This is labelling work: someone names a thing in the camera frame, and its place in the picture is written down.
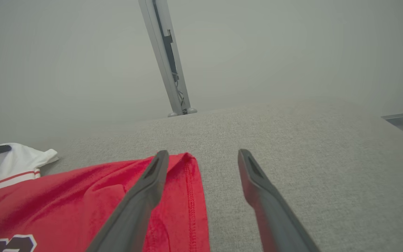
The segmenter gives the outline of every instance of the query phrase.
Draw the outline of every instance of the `gray carpet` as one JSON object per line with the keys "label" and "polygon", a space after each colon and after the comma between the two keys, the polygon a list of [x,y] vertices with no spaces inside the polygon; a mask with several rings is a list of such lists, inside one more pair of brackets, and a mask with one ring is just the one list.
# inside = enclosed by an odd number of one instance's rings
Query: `gray carpet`
{"label": "gray carpet", "polygon": [[198,160],[213,252],[260,251],[237,151],[251,151],[323,252],[403,252],[403,132],[339,100],[197,113],[32,145],[61,160],[42,175],[167,149]]}

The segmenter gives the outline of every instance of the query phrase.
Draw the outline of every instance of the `garment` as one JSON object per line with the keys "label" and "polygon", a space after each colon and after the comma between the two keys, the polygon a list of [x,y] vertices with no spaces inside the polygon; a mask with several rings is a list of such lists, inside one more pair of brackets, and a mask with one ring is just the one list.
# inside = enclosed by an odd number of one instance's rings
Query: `garment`
{"label": "garment", "polygon": [[0,188],[37,179],[40,177],[39,167],[58,160],[57,152],[52,149],[42,152],[14,142],[2,145],[10,145],[12,149],[0,153]]}
{"label": "garment", "polygon": [[[83,252],[153,157],[100,164],[0,188],[0,251]],[[208,252],[208,223],[197,161],[170,156],[144,252]]]}

